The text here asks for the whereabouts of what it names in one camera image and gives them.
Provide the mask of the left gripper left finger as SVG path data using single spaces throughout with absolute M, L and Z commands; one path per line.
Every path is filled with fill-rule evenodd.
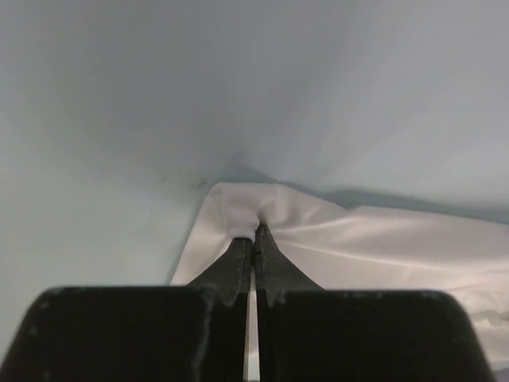
M 4 381 L 243 381 L 247 239 L 184 286 L 66 286 L 28 308 Z

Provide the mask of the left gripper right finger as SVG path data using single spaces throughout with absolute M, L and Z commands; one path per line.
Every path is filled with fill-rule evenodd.
M 254 242 L 263 381 L 492 381 L 460 304 L 436 290 L 326 290 Z

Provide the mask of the white daisy print t-shirt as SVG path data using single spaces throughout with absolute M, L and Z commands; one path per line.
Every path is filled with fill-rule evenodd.
M 495 370 L 508 366 L 508 227 L 444 214 L 344 209 L 284 185 L 219 183 L 204 198 L 171 279 L 184 285 L 236 238 L 269 228 L 327 289 L 432 289 L 467 311 Z

